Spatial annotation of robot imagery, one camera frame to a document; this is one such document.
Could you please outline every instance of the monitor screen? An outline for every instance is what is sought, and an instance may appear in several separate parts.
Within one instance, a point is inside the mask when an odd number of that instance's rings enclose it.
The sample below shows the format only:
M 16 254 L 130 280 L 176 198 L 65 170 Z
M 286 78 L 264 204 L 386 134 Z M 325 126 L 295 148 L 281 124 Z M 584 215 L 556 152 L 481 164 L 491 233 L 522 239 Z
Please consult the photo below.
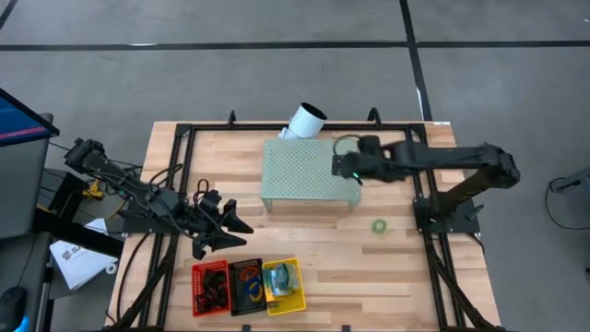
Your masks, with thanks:
M 7 93 L 0 94 L 0 146 L 47 138 L 55 133 L 51 124 Z

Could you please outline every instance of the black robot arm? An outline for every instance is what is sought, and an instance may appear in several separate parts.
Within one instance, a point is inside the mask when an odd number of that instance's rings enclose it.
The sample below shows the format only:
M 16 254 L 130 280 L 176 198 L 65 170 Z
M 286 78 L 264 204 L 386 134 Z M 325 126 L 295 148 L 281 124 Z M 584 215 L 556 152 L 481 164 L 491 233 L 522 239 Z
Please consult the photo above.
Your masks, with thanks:
M 156 174 L 147 184 L 110 161 L 100 142 L 88 139 L 77 139 L 76 144 L 65 155 L 65 164 L 82 174 L 101 179 L 115 190 L 123 192 L 133 201 L 133 213 L 147 219 L 161 222 L 170 228 L 171 232 L 178 232 L 193 240 L 193 256 L 202 259 L 205 247 L 212 251 L 245 245 L 246 241 L 225 232 L 228 231 L 253 233 L 254 230 L 241 221 L 236 215 L 236 201 L 229 200 L 222 212 L 218 203 L 221 196 L 217 190 L 210 190 L 201 197 L 194 196 L 194 203 L 188 204 L 184 193 L 177 193 L 170 189 L 161 188 L 154 184 Z M 182 165 L 176 165 L 177 172 Z
M 378 136 L 360 136 L 357 145 L 359 152 L 334 156 L 334 175 L 359 182 L 373 179 L 391 183 L 404 181 L 415 171 L 478 170 L 451 190 L 431 195 L 429 217 L 435 219 L 454 213 L 457 207 L 489 188 L 507 189 L 520 181 L 512 155 L 489 144 L 476 148 L 429 148 L 423 143 L 402 141 L 382 146 Z

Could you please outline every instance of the gray floor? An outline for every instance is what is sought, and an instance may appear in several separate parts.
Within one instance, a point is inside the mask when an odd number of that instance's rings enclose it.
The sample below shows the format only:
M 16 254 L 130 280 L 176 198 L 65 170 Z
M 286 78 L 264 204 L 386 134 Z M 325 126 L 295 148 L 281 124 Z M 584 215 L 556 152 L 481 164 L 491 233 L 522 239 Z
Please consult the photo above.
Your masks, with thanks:
M 410 10 L 419 41 L 590 40 L 584 0 L 412 0 Z M 400 13 L 389 0 L 19 0 L 0 43 L 399 41 Z M 419 55 L 434 120 L 451 121 L 460 145 L 502 146 L 522 172 L 514 189 L 478 199 L 503 325 L 587 330 L 590 233 L 553 225 L 543 196 L 550 179 L 590 164 L 590 50 Z M 243 120 L 287 119 L 300 101 L 332 119 L 362 119 L 372 106 L 384 119 L 421 118 L 405 49 L 0 52 L 0 73 L 2 88 L 55 115 L 57 143 L 93 137 L 132 162 L 143 160 L 158 120 L 225 119 L 234 109 Z M 64 168 L 62 155 L 50 150 L 48 166 Z M 588 199 L 574 190 L 550 205 L 562 223 L 590 226 Z M 115 205 L 85 209 L 103 215 Z M 58 300 L 52 330 L 99 328 L 112 283 L 100 278 Z

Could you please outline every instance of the yellow basket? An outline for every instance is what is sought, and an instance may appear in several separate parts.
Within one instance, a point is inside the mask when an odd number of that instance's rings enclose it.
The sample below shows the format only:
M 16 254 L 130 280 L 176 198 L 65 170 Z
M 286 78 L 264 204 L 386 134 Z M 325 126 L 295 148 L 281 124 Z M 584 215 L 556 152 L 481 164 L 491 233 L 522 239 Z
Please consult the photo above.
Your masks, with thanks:
M 301 277 L 301 269 L 299 268 L 299 260 L 297 258 L 288 258 L 274 262 L 266 262 L 262 264 L 262 268 L 272 268 L 276 267 L 279 264 L 292 264 L 297 267 L 297 274 L 299 276 L 299 283 L 300 287 L 298 290 L 295 290 L 291 295 L 288 296 L 281 296 L 277 298 L 273 298 L 272 293 L 270 297 L 268 296 L 269 293 L 266 293 L 266 300 L 273 301 L 273 304 L 269 303 L 266 306 L 266 311 L 270 315 L 278 315 L 278 314 L 288 314 L 294 313 L 297 311 L 305 310 L 307 305 L 305 304 L 305 293 L 303 292 L 303 278 Z

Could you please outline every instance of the red plastic bin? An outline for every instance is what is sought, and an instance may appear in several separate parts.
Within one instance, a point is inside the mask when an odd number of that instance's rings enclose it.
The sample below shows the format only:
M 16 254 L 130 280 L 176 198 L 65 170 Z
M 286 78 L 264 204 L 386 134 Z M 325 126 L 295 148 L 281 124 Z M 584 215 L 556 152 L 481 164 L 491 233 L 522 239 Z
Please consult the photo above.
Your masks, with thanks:
M 203 294 L 203 278 L 205 277 L 205 272 L 207 270 L 225 272 L 226 289 L 228 290 L 228 305 L 223 308 L 215 308 L 209 312 L 200 314 L 198 310 L 196 310 L 196 298 Z M 193 265 L 193 317 L 203 317 L 210 314 L 228 312 L 231 308 L 230 301 L 230 273 L 228 271 L 227 260 Z

